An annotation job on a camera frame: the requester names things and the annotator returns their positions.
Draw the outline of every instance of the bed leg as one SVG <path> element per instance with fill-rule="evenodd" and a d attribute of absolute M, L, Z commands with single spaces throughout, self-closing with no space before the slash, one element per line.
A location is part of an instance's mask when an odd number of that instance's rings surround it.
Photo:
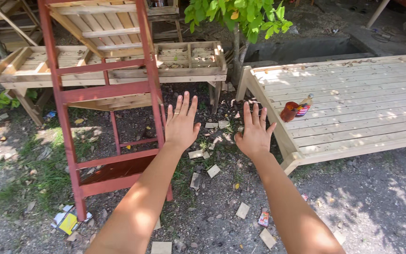
<path fill-rule="evenodd" d="M 242 101 L 245 96 L 245 91 L 247 91 L 247 78 L 245 77 L 245 67 L 242 68 L 241 78 L 239 85 L 237 86 L 236 101 Z"/>

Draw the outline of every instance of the fallen leaf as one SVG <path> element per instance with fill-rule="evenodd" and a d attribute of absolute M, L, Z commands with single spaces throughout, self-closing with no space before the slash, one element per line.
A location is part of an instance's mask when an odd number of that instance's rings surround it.
<path fill-rule="evenodd" d="M 37 201 L 32 201 L 32 202 L 30 202 L 30 203 L 27 205 L 26 212 L 30 212 L 30 211 L 34 208 L 35 203 L 37 203 Z"/>

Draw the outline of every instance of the litter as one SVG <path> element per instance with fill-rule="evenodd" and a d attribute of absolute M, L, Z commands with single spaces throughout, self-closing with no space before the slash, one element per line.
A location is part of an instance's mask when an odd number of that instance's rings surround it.
<path fill-rule="evenodd" d="M 51 223 L 51 226 L 66 234 L 72 234 L 73 231 L 81 224 L 81 222 L 78 222 L 78 212 L 76 211 L 76 207 L 66 205 L 62 210 L 65 212 L 56 214 L 54 217 L 54 222 Z M 85 219 L 84 222 L 87 222 L 91 218 L 92 214 L 88 212 L 87 219 Z"/>

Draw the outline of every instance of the tree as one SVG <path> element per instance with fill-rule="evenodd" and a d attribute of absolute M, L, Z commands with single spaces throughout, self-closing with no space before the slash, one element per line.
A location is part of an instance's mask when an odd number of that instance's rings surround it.
<path fill-rule="evenodd" d="M 233 84 L 237 84 L 240 71 L 244 63 L 245 53 L 249 43 L 255 44 L 260 30 L 266 31 L 265 38 L 274 33 L 287 32 L 292 26 L 291 21 L 284 19 L 285 7 L 281 2 L 277 9 L 272 4 L 274 0 L 190 0 L 190 5 L 184 11 L 185 22 L 190 22 L 190 32 L 194 32 L 195 25 L 206 19 L 216 20 L 222 26 L 234 33 Z M 239 57 L 239 31 L 247 40 L 245 49 Z"/>

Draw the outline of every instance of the forearm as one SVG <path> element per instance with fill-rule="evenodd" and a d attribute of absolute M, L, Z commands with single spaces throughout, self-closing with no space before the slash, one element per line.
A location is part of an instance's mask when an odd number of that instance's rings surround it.
<path fill-rule="evenodd" d="M 344 253 L 330 229 L 302 199 L 274 155 L 264 153 L 252 160 L 288 253 Z"/>
<path fill-rule="evenodd" d="M 165 144 L 112 212 L 87 254 L 145 253 L 182 153 Z"/>

